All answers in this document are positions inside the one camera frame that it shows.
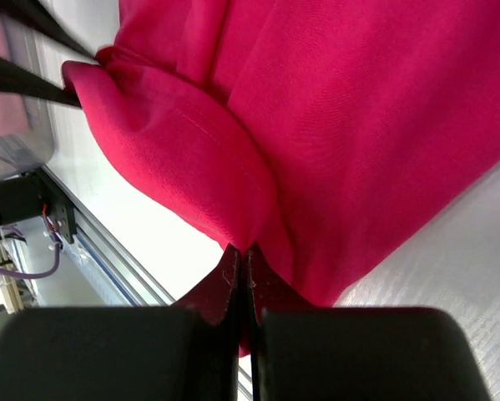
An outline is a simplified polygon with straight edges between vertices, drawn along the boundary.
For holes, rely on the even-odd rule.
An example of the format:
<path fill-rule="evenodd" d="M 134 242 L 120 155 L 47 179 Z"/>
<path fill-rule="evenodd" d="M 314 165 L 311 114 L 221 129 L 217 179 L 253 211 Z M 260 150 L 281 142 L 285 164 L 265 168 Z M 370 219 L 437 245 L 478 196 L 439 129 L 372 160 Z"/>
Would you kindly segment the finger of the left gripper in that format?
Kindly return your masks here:
<path fill-rule="evenodd" d="M 0 0 L 0 13 L 96 62 L 95 55 L 73 38 L 39 1 Z"/>
<path fill-rule="evenodd" d="M 80 108 L 76 94 L 61 89 L 35 74 L 0 57 L 0 93 L 20 94 Z"/>

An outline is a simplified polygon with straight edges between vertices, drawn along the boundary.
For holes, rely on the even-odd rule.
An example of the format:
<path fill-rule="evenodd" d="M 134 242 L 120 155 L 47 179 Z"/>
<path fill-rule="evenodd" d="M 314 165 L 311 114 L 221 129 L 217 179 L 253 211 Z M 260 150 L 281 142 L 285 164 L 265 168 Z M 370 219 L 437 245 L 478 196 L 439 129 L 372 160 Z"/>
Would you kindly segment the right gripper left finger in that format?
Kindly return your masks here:
<path fill-rule="evenodd" d="M 240 253 L 164 307 L 38 307 L 0 332 L 0 400 L 234 400 Z"/>

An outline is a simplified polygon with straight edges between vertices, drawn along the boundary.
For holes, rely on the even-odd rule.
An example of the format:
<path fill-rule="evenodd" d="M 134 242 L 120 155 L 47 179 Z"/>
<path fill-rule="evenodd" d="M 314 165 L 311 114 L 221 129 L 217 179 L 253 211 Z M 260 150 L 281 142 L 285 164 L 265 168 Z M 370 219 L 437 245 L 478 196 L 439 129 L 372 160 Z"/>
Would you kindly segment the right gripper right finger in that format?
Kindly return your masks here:
<path fill-rule="evenodd" d="M 466 336 L 433 307 L 316 307 L 245 257 L 257 400 L 487 400 Z"/>

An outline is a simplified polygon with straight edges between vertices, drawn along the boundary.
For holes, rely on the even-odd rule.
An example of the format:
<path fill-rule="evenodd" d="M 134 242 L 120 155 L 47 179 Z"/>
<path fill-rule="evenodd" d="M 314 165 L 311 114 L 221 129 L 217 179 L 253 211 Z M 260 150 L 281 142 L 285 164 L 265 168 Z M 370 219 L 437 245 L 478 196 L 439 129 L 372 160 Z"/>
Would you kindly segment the magenta t shirt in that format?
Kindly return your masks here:
<path fill-rule="evenodd" d="M 66 87 L 111 165 L 329 307 L 500 161 L 500 1 L 122 1 Z"/>

